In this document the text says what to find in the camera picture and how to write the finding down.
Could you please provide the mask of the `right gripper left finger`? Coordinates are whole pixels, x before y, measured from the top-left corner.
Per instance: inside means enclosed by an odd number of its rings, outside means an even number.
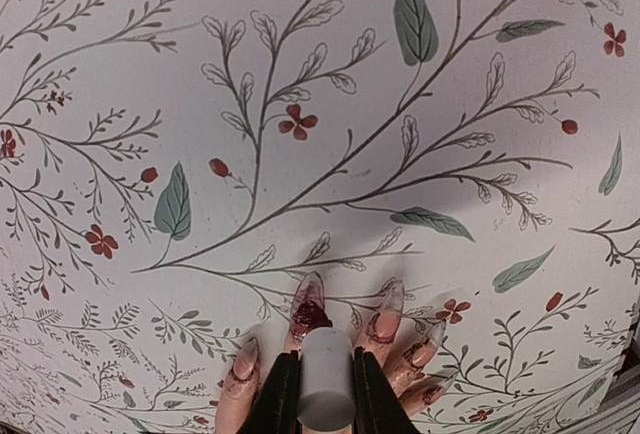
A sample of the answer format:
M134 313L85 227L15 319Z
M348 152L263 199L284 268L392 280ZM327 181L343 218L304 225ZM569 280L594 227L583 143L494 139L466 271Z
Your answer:
M298 422L301 360L297 350L275 360L238 434L295 434Z

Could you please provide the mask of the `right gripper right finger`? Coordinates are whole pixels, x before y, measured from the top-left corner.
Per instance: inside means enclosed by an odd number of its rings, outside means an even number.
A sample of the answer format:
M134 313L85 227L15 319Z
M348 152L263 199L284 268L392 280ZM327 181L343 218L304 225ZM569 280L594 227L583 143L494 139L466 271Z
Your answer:
M356 415L353 432L418 434L374 354L358 347L353 362Z

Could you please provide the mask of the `white nail polish cap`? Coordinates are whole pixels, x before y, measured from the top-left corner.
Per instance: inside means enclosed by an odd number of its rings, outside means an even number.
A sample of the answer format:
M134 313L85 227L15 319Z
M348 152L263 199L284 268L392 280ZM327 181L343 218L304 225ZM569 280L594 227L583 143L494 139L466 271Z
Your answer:
M314 301L301 304L294 320L307 330L301 342L298 421L315 432L343 430L356 414L351 340Z

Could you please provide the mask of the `person's bare hand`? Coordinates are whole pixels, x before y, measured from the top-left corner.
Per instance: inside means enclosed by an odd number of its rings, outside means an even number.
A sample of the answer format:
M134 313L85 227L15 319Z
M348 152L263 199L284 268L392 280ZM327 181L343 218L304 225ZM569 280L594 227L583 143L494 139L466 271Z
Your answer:
M424 372L425 366L435 357L442 343L444 323L436 324L422 339L405 345L402 351L396 350L395 338L403 314L404 294L403 282L394 281L384 292L381 303L363 325L357 338L350 340L353 362L354 352L358 347L373 353L410 419L439 401L453 384L455 375L451 370L441 370L434 375ZM306 301L316 302L326 313L324 284L316 272L306 275L300 282L292 301L288 329L280 342L282 353L297 350L300 360L301 342L307 330L296 324L294 316L299 306ZM223 381L214 421L215 432L237 433L247 419L269 374L261 373L260 362L261 344L258 338L252 337L237 352ZM353 422L335 433L354 433ZM300 433L320 433L301 424L300 426Z

